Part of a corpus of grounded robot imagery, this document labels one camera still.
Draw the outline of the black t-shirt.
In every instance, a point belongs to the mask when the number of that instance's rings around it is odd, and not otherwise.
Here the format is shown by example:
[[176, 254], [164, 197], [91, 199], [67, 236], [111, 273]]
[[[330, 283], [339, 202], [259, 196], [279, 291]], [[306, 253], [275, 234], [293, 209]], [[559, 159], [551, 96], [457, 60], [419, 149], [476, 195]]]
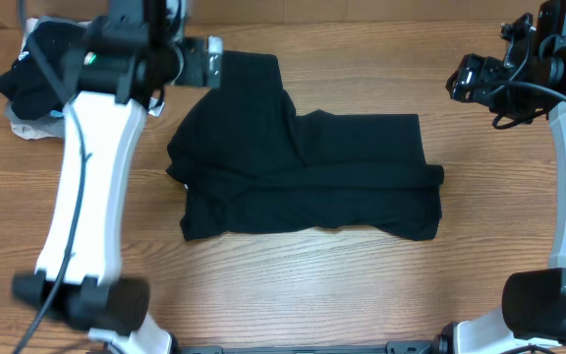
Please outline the black t-shirt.
[[188, 240], [368, 225], [426, 241], [442, 216], [444, 171], [425, 160], [417, 115], [300, 115], [270, 54], [226, 52], [220, 87], [167, 150]]

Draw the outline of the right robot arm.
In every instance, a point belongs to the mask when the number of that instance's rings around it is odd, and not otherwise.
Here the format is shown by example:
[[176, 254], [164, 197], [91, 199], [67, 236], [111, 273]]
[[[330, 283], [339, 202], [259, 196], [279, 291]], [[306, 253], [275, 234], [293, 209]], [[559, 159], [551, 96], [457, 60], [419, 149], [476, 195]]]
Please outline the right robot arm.
[[555, 145], [556, 225], [547, 267], [512, 274], [501, 304], [479, 318], [447, 325], [431, 353], [551, 353], [566, 347], [566, 0], [504, 24], [503, 59], [465, 56], [447, 80], [450, 97], [488, 107], [505, 130], [540, 116]]

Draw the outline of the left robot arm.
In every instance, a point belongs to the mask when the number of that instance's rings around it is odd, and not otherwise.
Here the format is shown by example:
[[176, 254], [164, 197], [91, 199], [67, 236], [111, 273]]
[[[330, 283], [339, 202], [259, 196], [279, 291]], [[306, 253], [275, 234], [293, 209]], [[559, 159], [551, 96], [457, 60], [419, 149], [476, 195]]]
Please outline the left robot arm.
[[112, 353], [170, 354], [175, 337], [148, 311], [150, 289], [122, 275], [121, 227], [131, 164], [150, 111], [168, 86], [216, 88], [223, 41], [187, 37], [186, 0], [114, 1], [55, 70], [26, 30], [25, 44], [63, 105], [64, 154], [51, 226], [14, 296]]

